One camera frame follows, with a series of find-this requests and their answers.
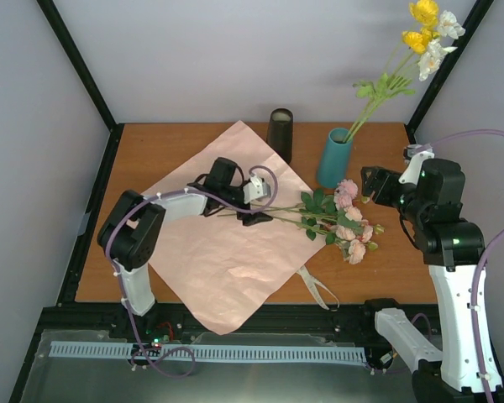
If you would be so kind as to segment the artificial flower bunch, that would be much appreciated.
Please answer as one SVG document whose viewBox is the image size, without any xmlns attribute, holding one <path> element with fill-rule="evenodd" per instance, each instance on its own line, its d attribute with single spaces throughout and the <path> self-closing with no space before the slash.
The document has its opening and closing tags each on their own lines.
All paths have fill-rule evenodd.
<svg viewBox="0 0 504 403">
<path fill-rule="evenodd" d="M 373 236 L 385 231 L 380 224 L 372 224 L 364 218 L 357 206 L 358 202 L 368 200 L 360 196 L 354 181 L 343 179 L 331 194 L 320 188 L 303 191 L 296 204 L 268 207 L 265 215 L 295 225 L 311 241 L 322 238 L 325 244 L 340 249 L 345 262 L 358 264 L 366 253 L 379 248 Z"/>
</svg>

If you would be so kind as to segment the pink bouquet wrapping paper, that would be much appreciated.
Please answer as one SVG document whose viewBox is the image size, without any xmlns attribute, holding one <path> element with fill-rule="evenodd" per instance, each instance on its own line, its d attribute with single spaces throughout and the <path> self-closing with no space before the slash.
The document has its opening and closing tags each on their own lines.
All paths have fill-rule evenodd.
<svg viewBox="0 0 504 403">
<path fill-rule="evenodd" d="M 306 183 L 248 125 L 155 124 L 149 127 L 151 196 L 181 189 L 206 173 L 217 157 L 243 170 L 256 165 L 274 171 L 275 206 L 298 203 Z M 273 220 L 249 228 L 236 217 L 185 217 L 165 222 L 150 260 L 150 285 L 158 302 L 181 302 L 207 329 L 237 330 L 266 301 L 317 304 L 321 289 L 300 273 L 324 245 L 291 224 Z"/>
</svg>

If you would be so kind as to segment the cream printed ribbon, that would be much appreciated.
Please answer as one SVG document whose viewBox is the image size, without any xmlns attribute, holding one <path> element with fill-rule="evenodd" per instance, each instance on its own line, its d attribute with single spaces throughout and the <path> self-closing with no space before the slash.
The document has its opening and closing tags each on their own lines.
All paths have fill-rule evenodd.
<svg viewBox="0 0 504 403">
<path fill-rule="evenodd" d="M 338 297 L 320 280 L 314 277 L 307 269 L 305 265 L 300 267 L 297 272 L 309 291 L 311 297 L 315 300 L 316 304 L 319 305 L 325 311 L 336 312 L 340 308 L 340 301 Z M 333 299 L 334 304 L 329 305 L 323 299 L 320 290 L 327 292 Z"/>
</svg>

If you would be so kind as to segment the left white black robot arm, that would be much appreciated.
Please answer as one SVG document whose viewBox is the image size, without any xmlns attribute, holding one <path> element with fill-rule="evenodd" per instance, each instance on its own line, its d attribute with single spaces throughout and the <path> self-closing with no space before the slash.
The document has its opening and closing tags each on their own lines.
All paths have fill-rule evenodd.
<svg viewBox="0 0 504 403">
<path fill-rule="evenodd" d="M 129 329 L 140 338 L 156 332 L 158 317 L 148 263 L 165 223 L 184 217 L 211 217 L 223 209 L 236 213 L 245 227 L 269 222 L 265 210 L 276 199 L 275 173 L 255 165 L 245 175 L 224 157 L 215 159 L 208 173 L 179 190 L 143 196 L 127 190 L 118 199 L 97 235 L 97 244 L 113 267 L 122 292 L 121 302 L 131 313 Z"/>
</svg>

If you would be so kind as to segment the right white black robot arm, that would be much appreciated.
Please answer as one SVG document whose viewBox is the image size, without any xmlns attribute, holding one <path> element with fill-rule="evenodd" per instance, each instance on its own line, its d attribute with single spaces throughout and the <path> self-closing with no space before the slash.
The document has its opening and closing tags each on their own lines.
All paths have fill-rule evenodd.
<svg viewBox="0 0 504 403">
<path fill-rule="evenodd" d="M 486 246 L 480 228 L 460 216 L 465 174 L 459 164 L 413 157 L 402 173 L 360 171 L 362 193 L 397 210 L 414 232 L 437 296 L 442 347 L 436 348 L 400 308 L 375 312 L 376 331 L 412 374 L 419 402 L 504 402 L 485 307 Z"/>
</svg>

